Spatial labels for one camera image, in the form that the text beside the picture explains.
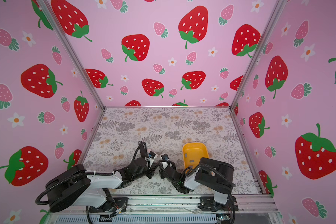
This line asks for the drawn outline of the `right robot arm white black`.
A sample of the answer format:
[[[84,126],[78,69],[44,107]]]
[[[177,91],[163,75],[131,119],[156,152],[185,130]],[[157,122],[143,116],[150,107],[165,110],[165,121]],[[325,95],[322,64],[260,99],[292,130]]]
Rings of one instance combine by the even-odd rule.
[[[200,197],[199,209],[202,211],[236,213],[239,210],[231,195],[236,187],[231,164],[202,157],[195,168],[187,167],[179,173],[167,155],[163,155],[157,163],[161,179],[167,179],[178,192],[188,194],[199,186],[213,191],[213,197]]]

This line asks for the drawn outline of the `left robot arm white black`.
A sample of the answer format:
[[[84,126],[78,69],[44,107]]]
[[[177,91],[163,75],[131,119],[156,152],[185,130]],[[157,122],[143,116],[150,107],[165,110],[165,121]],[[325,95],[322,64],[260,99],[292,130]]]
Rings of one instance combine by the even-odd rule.
[[[97,172],[87,171],[82,164],[76,165],[50,180],[35,203],[48,205],[52,213],[71,206],[85,206],[88,212],[119,210],[122,207],[110,190],[126,188],[144,176],[151,179],[157,167],[156,158],[157,154],[148,151],[146,143],[140,141],[128,166],[111,172]]]

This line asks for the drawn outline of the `yellow plastic tray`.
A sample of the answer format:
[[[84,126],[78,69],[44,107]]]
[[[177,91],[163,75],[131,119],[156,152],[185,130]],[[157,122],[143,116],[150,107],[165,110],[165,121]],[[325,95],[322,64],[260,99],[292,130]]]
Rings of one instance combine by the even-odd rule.
[[[209,158],[207,147],[200,142],[186,143],[182,148],[182,152],[185,168],[195,168],[201,158]]]

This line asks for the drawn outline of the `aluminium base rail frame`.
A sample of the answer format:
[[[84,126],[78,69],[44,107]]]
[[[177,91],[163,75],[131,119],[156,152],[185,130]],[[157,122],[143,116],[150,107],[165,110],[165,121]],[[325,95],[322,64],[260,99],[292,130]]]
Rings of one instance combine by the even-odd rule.
[[[202,211],[202,195],[115,195],[123,211],[91,212],[84,206],[49,213],[46,224],[283,224],[268,195],[233,195],[237,211]]]

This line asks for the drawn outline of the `aluminium corner post left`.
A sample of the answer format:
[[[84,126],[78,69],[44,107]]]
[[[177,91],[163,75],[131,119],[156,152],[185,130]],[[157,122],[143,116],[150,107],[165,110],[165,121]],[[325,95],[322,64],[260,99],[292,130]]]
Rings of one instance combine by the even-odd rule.
[[[58,39],[60,40],[61,44],[63,45],[65,51],[67,52],[70,60],[72,61],[74,67],[77,69],[79,72],[79,75],[81,76],[82,80],[84,81],[88,91],[94,98],[95,102],[97,103],[98,107],[100,108],[101,111],[105,110],[105,106],[99,97],[95,87],[91,83],[91,80],[83,67],[82,63],[80,62],[73,46],[71,45],[70,41],[68,40],[66,33],[62,29],[62,27],[59,24],[58,19],[54,15],[54,12],[51,8],[50,1],[45,1],[45,0],[38,0],[38,3],[40,7],[43,10],[43,13],[45,14],[46,18],[48,19],[49,23],[52,25],[54,32],[56,33]]]

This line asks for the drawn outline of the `aluminium corner post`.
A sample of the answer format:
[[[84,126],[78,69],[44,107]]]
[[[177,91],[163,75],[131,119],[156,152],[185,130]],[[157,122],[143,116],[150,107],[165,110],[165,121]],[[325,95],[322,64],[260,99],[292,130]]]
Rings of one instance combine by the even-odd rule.
[[[82,80],[84,81],[88,91],[94,98],[95,102],[97,103],[98,107],[100,108],[101,111],[105,110],[105,106],[99,97],[95,87],[91,83],[91,80],[83,67],[82,63],[80,62],[73,46],[71,45],[70,41],[68,40],[66,33],[62,29],[62,27],[59,24],[58,19],[54,15],[54,12],[51,8],[50,1],[45,1],[45,0],[38,0],[38,3],[40,7],[43,10],[43,13],[45,14],[46,18],[48,19],[49,23],[52,25],[54,32],[56,33],[58,39],[60,40],[61,44],[63,45],[65,51],[67,52],[70,60],[72,61],[74,67],[77,69],[79,72],[79,75],[81,76]]]
[[[248,67],[245,71],[245,74],[243,75],[242,81],[239,85],[238,91],[236,93],[236,96],[234,97],[234,100],[232,102],[232,105],[230,106],[230,110],[233,111],[236,107],[236,104],[238,103],[238,100],[240,98],[240,96],[242,95],[242,92],[246,86],[246,83],[249,81],[249,78],[251,76],[251,74],[253,73],[253,70],[258,62],[258,60],[260,59],[260,56],[262,54],[263,51],[263,47],[265,46],[265,44],[268,42],[271,33],[274,29],[274,27],[276,26],[277,22],[279,21],[279,18],[284,10],[285,5],[287,4],[287,0],[280,0],[277,1],[272,14],[266,24],[266,27],[261,35],[261,39],[258,43],[258,46],[256,48],[256,50],[254,51],[254,54],[252,56],[251,61],[248,64]]]

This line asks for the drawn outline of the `aluminium corner post right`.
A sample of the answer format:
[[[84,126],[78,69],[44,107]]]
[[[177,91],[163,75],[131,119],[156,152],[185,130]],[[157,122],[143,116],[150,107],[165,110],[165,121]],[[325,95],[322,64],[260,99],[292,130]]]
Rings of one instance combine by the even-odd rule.
[[[242,92],[246,86],[246,83],[249,81],[249,78],[251,76],[251,74],[253,73],[253,70],[258,62],[258,60],[260,59],[260,56],[262,54],[263,51],[263,47],[265,46],[265,44],[268,42],[271,33],[274,29],[274,27],[276,26],[277,22],[279,21],[279,18],[284,10],[285,5],[287,4],[287,0],[280,0],[277,1],[272,14],[266,24],[266,27],[261,35],[261,39],[258,43],[258,46],[256,48],[256,50],[254,51],[254,54],[252,56],[251,61],[248,64],[248,67],[245,71],[245,74],[243,75],[242,81],[239,85],[238,91],[236,93],[236,96],[234,97],[234,100],[232,102],[232,105],[230,106],[230,110],[233,111],[236,107],[236,104],[238,103],[238,100],[240,98],[240,96],[242,95]]]

